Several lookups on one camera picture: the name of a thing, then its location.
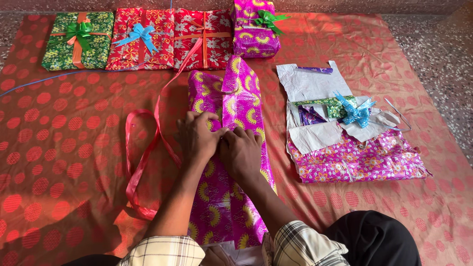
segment wall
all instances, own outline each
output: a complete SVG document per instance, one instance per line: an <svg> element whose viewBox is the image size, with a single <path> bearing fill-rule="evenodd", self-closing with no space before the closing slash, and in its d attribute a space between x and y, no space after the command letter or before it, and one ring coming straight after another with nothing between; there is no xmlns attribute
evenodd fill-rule
<svg viewBox="0 0 473 266"><path fill-rule="evenodd" d="M168 0L0 0L0 11L103 11L125 7L162 9ZM174 0L173 7L212 10L228 8L232 0ZM465 0L281 0L277 12L339 12L449 15Z"/></svg>

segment person's left hand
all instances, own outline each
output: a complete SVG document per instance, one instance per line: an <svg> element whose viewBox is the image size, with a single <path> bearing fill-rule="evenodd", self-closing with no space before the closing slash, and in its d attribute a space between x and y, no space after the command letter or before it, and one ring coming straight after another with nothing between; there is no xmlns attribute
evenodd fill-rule
<svg viewBox="0 0 473 266"><path fill-rule="evenodd" d="M187 112L185 121L176 121L178 134L176 140L181 144L184 161L201 161L207 163L214 155L220 138L228 131L222 127L215 132L210 132L207 128L208 119L217 120L218 115L211 112L202 114L197 112Z"/></svg>

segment black pants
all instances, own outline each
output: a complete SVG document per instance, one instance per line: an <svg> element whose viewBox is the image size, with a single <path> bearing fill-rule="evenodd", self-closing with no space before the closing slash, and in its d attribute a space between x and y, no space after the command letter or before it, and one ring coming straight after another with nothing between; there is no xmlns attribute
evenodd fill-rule
<svg viewBox="0 0 473 266"><path fill-rule="evenodd" d="M324 232L345 244L350 266L421 266L419 251L406 227L376 211L354 211Z"/></svg>

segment plaid shirt sleeve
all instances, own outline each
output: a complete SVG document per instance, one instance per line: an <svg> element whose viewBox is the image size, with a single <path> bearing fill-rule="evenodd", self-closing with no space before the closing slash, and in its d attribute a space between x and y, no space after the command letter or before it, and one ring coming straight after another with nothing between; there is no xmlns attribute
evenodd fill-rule
<svg viewBox="0 0 473 266"><path fill-rule="evenodd" d="M117 266L198 266L205 253L190 237L150 237L136 245Z"/></svg>
<svg viewBox="0 0 473 266"><path fill-rule="evenodd" d="M345 245L328 239L301 221L292 221L281 227L274 237L272 265L349 266L342 256L345 253L348 253Z"/></svg>

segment green ribbon bow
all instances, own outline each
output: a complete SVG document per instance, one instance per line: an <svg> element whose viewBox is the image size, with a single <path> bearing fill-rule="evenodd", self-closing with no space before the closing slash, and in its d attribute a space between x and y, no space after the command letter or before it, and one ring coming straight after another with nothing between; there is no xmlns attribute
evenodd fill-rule
<svg viewBox="0 0 473 266"><path fill-rule="evenodd" d="M90 33L94 27L90 22L71 22L69 26L67 26L67 31L66 32L58 32L58 33L65 33L66 37L60 41L57 42L52 42L53 44L58 44L62 42L68 42L71 38L74 36L77 38L77 41L80 44L80 47L82 47L82 50L84 51L90 51L90 46L87 43L87 39L85 37L90 36Z"/></svg>
<svg viewBox="0 0 473 266"><path fill-rule="evenodd" d="M276 27L274 21L290 18L287 14L275 16L271 14L271 12L265 10L258 10L258 15L260 15L260 18L253 19L257 25L265 24L268 28L272 29L274 33L284 34L280 29L278 29L278 27Z"/></svg>

